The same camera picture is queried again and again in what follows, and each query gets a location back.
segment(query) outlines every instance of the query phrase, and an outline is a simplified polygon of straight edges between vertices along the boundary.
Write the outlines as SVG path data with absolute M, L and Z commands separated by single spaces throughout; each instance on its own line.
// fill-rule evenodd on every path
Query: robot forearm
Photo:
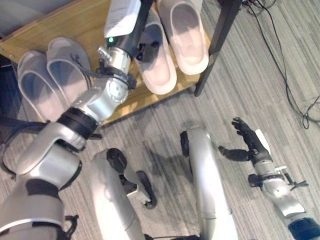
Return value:
M 260 187 L 262 192 L 273 203 L 276 212 L 288 227 L 296 240 L 312 240 L 320 237 L 320 226 L 309 216 L 301 203 L 291 194 L 291 190 L 308 184 L 293 182 L 286 172 L 285 166 L 275 167 L 268 143 L 261 131 L 256 133 L 239 117 L 232 124 L 237 129 L 248 146 L 248 151 L 242 149 L 228 150 L 219 147 L 222 155 L 232 161 L 251 161 L 255 172 L 248 177 L 251 187 Z

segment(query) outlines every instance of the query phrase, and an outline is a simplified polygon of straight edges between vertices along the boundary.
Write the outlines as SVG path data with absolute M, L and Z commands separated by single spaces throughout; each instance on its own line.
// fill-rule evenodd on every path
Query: robotic hand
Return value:
M 128 73 L 140 54 L 139 40 L 153 0 L 141 0 L 137 21 L 128 35 L 100 47 L 100 69 L 94 86 L 83 93 L 57 122 L 50 122 L 21 155 L 13 191 L 0 206 L 0 240 L 69 240 L 63 231 L 64 206 L 59 191 L 79 175 L 82 163 L 74 152 L 123 103 L 136 82 Z
M 254 132 L 239 117 L 233 119 L 232 125 L 237 134 L 243 137 L 248 151 L 229 150 L 219 146 L 221 154 L 232 161 L 252 162 L 257 174 L 248 176 L 250 186 L 260 187 L 264 195 L 272 201 L 277 213 L 296 240 L 319 239 L 320 226 L 291 194 L 294 188 L 307 186 L 306 181 L 296 183 L 287 173 L 286 166 L 275 167 L 269 145 L 259 129 Z

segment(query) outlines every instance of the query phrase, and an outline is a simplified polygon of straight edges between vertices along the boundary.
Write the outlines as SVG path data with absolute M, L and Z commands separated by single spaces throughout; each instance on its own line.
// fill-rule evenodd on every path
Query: black bracket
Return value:
M 158 56 L 159 46 L 160 44 L 157 41 L 151 44 L 140 43 L 136 59 L 142 63 L 151 63 Z
M 282 174 L 273 174 L 273 175 L 267 175 L 267 176 L 259 176 L 257 174 L 250 174 L 248 176 L 248 182 L 250 184 L 250 187 L 252 188 L 262 188 L 264 181 L 269 179 L 282 179 L 285 180 L 284 176 Z

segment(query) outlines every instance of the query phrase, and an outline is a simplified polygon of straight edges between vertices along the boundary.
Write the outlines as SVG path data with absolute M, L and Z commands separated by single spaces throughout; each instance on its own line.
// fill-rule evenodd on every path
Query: black cable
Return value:
M 11 170 L 4 162 L 4 156 L 7 148 L 11 144 L 11 142 L 16 138 L 18 134 L 20 134 L 24 130 L 32 130 L 39 129 L 44 127 L 42 122 L 28 122 L 26 124 L 20 124 L 12 132 L 5 138 L 5 140 L 0 145 L 0 168 L 11 175 L 13 179 L 16 178 L 16 173 Z
M 276 1 L 277 0 L 273 0 L 273 2 L 270 5 L 266 6 L 266 0 L 262 0 L 263 5 L 265 6 L 266 9 L 270 9 L 276 3 Z M 256 8 L 259 9 L 258 12 L 254 13 L 254 11 L 252 9 L 247 8 L 246 11 L 248 14 L 250 14 L 252 16 L 254 16 L 254 15 L 259 16 L 264 11 L 264 8 L 261 7 L 260 5 L 258 5 L 255 0 L 249 0 L 248 2 L 252 3 Z
M 153 239 L 178 239 L 178 238 L 185 238 L 186 236 L 157 236 L 157 237 L 153 237 Z
M 320 123 L 320 119 L 314 119 L 314 118 L 312 118 L 312 117 L 309 116 L 309 111 L 312 109 L 312 107 L 315 106 L 316 103 L 318 103 L 317 101 L 318 101 L 320 95 L 316 98 L 316 100 L 314 101 L 314 103 L 311 104 L 311 105 L 308 107 L 306 113 L 303 113 L 303 112 L 300 110 L 300 108 L 299 108 L 299 106 L 298 106 L 298 104 L 297 104 L 297 101 L 296 101 L 296 99 L 294 98 L 294 96 L 293 96 L 293 94 L 292 94 L 292 91 L 291 91 L 291 89 L 290 89 L 290 86 L 289 86 L 289 84 L 288 84 L 286 61 L 285 61 L 285 57 L 284 57 L 282 45 L 281 45 L 281 42 L 280 42 L 280 39 L 279 39 L 277 30 L 276 30 L 276 26 L 275 26 L 273 17 L 272 17 L 272 15 L 271 15 L 271 13 L 269 12 L 269 10 L 268 10 L 259 0 L 256 0 L 256 1 L 257 1 L 258 4 L 261 6 L 261 8 L 268 13 L 268 15 L 269 15 L 269 17 L 270 17 L 270 19 L 271 19 L 271 23 L 272 23 L 272 27 L 273 27 L 273 30 L 274 30 L 274 34 L 275 34 L 277 43 L 278 43 L 279 48 L 280 48 L 280 53 L 281 53 L 281 58 L 282 58 L 282 61 L 283 61 L 284 72 L 283 72 L 282 69 L 280 68 L 279 63 L 278 63 L 278 61 L 276 60 L 276 57 L 275 57 L 274 53 L 273 53 L 272 50 L 271 50 L 271 47 L 270 47 L 270 45 L 269 45 L 269 43 L 268 43 L 268 41 L 267 41 L 267 39 L 266 39 L 266 36 L 265 36 L 265 34 L 264 34 L 264 32 L 263 32 L 263 29 L 262 29 L 262 27 L 261 27 L 261 24 L 260 24 L 260 22 L 259 22 L 259 19 L 258 19 L 257 14 L 256 14 L 255 11 L 253 10 L 253 8 L 250 6 L 250 4 L 247 4 L 247 6 L 248 6 L 249 9 L 252 11 L 253 16 L 255 17 L 256 22 L 257 22 L 257 24 L 258 24 L 258 27 L 259 27 L 260 33 L 261 33 L 261 35 L 262 35 L 263 41 L 264 41 L 264 43 L 266 44 L 266 46 L 267 46 L 267 48 L 268 48 L 268 51 L 270 52 L 270 54 L 271 54 L 271 56 L 272 56 L 272 59 L 273 59 L 273 61 L 275 62 L 275 65 L 276 65 L 276 67 L 278 68 L 278 70 L 279 70 L 279 72 L 280 72 L 280 74 L 281 74 L 281 76 L 282 76 L 282 78 L 283 78 L 283 81 L 284 81 L 284 84 L 285 84 L 286 97 L 287 97 L 287 100 L 288 100 L 288 102 L 289 102 L 290 107 L 292 108 L 292 110 L 293 110 L 296 114 L 298 114 L 299 116 L 302 117 L 302 125 L 303 125 L 303 127 L 304 127 L 305 129 L 309 129 L 309 122 L 315 123 L 315 124 L 320 128 L 320 124 L 319 124 L 319 123 Z

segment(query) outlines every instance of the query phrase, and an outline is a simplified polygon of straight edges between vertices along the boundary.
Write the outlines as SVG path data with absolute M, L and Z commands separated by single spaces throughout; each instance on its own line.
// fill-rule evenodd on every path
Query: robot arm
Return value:
M 142 0 L 137 22 L 129 35 L 101 47 L 99 78 L 57 122 L 49 123 L 18 161 L 16 184 L 0 206 L 0 240 L 68 240 L 64 233 L 64 206 L 59 190 L 81 171 L 73 152 L 81 151 L 96 128 L 123 103 L 135 87 L 128 74 L 145 27 L 152 0 Z
M 223 189 L 215 150 L 208 131 L 202 127 L 180 134 L 183 155 L 189 157 L 196 189 L 197 215 L 202 240 L 237 240 L 232 210 Z
M 233 119 L 232 125 L 237 134 L 242 136 L 248 146 L 248 151 L 242 149 L 228 150 L 219 147 L 222 155 L 237 162 L 251 161 L 257 174 L 248 176 L 251 187 L 260 187 L 264 195 L 271 200 L 276 212 L 288 227 L 296 240 L 312 240 L 320 237 L 320 226 L 309 216 L 306 209 L 291 194 L 291 190 L 307 186 L 306 182 L 293 182 L 286 167 L 275 167 L 268 151 L 268 144 L 260 130 L 254 132 L 239 117 Z M 286 184 L 289 181 L 293 188 Z

